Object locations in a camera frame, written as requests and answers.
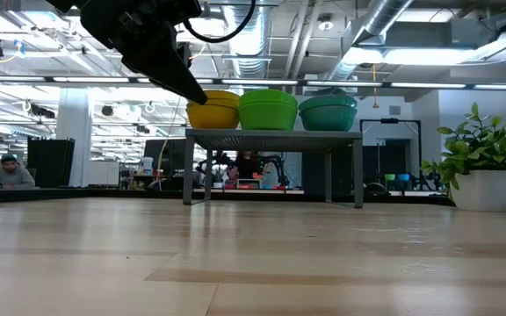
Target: metal table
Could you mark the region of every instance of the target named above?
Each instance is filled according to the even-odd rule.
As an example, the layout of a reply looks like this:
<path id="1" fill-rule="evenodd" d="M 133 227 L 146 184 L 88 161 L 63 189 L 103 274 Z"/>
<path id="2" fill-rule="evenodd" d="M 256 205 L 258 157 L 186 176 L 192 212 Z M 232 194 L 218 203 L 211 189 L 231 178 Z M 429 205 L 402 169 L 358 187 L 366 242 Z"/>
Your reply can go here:
<path id="1" fill-rule="evenodd" d="M 205 200 L 211 197 L 212 154 L 214 150 L 325 153 L 325 199 L 331 197 L 331 153 L 342 146 L 352 146 L 355 207 L 363 206 L 362 133 L 306 131 L 243 131 L 187 129 L 184 144 L 183 203 L 192 204 L 192 163 L 194 144 L 206 149 Z"/>

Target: green bowl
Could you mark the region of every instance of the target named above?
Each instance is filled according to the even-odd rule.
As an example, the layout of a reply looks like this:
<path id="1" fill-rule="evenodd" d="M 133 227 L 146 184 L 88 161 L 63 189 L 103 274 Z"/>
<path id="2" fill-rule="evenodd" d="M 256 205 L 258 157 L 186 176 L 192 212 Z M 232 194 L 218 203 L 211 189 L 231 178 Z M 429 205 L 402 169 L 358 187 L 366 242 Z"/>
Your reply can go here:
<path id="1" fill-rule="evenodd" d="M 293 106 L 298 106 L 298 101 L 294 96 L 279 90 L 253 90 L 247 92 L 239 98 L 239 104 L 247 104 L 251 101 L 255 102 L 257 100 L 279 101 Z"/>
<path id="2" fill-rule="evenodd" d="M 287 107 L 293 108 L 296 111 L 298 110 L 298 108 L 296 106 L 294 106 L 294 104 L 289 104 L 289 103 L 281 102 L 281 101 L 270 101 L 270 100 L 251 101 L 248 103 L 239 104 L 239 106 L 240 107 L 259 106 L 259 105 L 265 105 L 265 104 L 271 104 L 272 106 L 287 106 Z"/>
<path id="3" fill-rule="evenodd" d="M 327 105 L 300 112 L 306 131 L 349 132 L 357 116 L 357 109 L 344 105 Z"/>
<path id="4" fill-rule="evenodd" d="M 299 106 L 299 110 L 304 111 L 318 106 L 327 106 L 327 105 L 342 105 L 351 108 L 356 108 L 357 100 L 349 96 L 312 97 L 309 100 L 302 102 Z"/>
<path id="5" fill-rule="evenodd" d="M 240 106 L 238 111 L 244 130 L 292 131 L 298 115 L 298 110 L 291 106 L 270 103 Z"/>

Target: wooden table surface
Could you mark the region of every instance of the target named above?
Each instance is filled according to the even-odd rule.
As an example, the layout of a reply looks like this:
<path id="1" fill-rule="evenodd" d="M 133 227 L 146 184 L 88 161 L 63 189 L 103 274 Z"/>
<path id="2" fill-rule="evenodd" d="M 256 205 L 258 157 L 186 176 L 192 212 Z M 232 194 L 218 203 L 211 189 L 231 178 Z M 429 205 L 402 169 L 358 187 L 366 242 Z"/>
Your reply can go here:
<path id="1" fill-rule="evenodd" d="M 506 315 L 506 213 L 0 204 L 0 315 Z"/>

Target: bowl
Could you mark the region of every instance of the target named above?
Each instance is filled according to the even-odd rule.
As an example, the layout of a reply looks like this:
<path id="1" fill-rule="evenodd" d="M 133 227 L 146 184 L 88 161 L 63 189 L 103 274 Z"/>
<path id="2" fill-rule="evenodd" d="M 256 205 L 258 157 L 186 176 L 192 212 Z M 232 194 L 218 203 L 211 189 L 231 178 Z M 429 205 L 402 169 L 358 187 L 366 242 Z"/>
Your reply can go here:
<path id="1" fill-rule="evenodd" d="M 408 174 L 397 175 L 397 178 L 402 181 L 409 181 L 410 176 Z"/>
<path id="2" fill-rule="evenodd" d="M 278 104 L 254 104 L 239 107 L 239 120 L 244 130 L 292 131 L 298 110 Z"/>
<path id="3" fill-rule="evenodd" d="M 300 104 L 298 110 L 304 111 L 318 106 L 342 105 L 351 108 L 357 107 L 357 100 L 349 96 L 323 96 L 312 97 Z"/>
<path id="4" fill-rule="evenodd" d="M 344 105 L 326 105 L 300 112 L 306 131 L 349 132 L 357 116 L 357 109 Z"/>
<path id="5" fill-rule="evenodd" d="M 239 124 L 238 111 L 227 106 L 190 106 L 186 112 L 192 128 L 235 129 Z"/>
<path id="6" fill-rule="evenodd" d="M 239 106 L 239 101 L 229 100 L 229 99 L 208 99 L 204 105 L 218 105 L 218 106 L 227 106 L 232 109 L 237 109 Z M 203 106 L 202 104 L 198 104 L 196 102 L 189 102 L 187 107 L 191 106 Z"/>
<path id="7" fill-rule="evenodd" d="M 225 105 L 237 109 L 239 104 L 239 95 L 224 90 L 205 90 L 204 93 L 208 97 L 204 105 Z M 202 105 L 188 100 L 187 106 Z"/>
<path id="8" fill-rule="evenodd" d="M 257 105 L 264 105 L 264 104 L 272 104 L 272 106 L 287 106 L 294 110 L 297 109 L 296 106 L 293 104 L 289 104 L 286 102 L 281 101 L 271 101 L 271 100 L 258 100 L 258 101 L 250 101 L 248 103 L 240 103 L 239 106 L 257 106 Z"/>
<path id="9" fill-rule="evenodd" d="M 294 96 L 279 90 L 253 90 L 247 92 L 244 95 L 242 95 L 242 97 L 240 97 L 239 104 L 247 104 L 251 101 L 255 102 L 257 100 L 269 102 L 279 101 L 290 104 L 295 107 L 298 106 L 298 101 Z"/>

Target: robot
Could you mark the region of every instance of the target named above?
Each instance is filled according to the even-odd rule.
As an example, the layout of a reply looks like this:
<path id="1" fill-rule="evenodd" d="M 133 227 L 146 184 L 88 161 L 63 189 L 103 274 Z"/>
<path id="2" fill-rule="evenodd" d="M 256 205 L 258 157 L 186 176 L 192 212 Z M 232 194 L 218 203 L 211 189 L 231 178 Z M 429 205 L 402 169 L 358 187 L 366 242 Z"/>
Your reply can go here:
<path id="1" fill-rule="evenodd" d="M 180 23 L 196 38 L 208 43 L 232 39 L 249 22 L 256 0 L 235 31 L 210 39 L 192 29 L 189 18 L 202 13 L 198 0 L 47 0 L 59 11 L 75 6 L 83 27 L 109 49 L 122 55 L 122 63 L 135 73 L 182 97 L 204 104 L 206 94 L 192 75 L 188 44 L 177 43 L 174 25 Z"/>

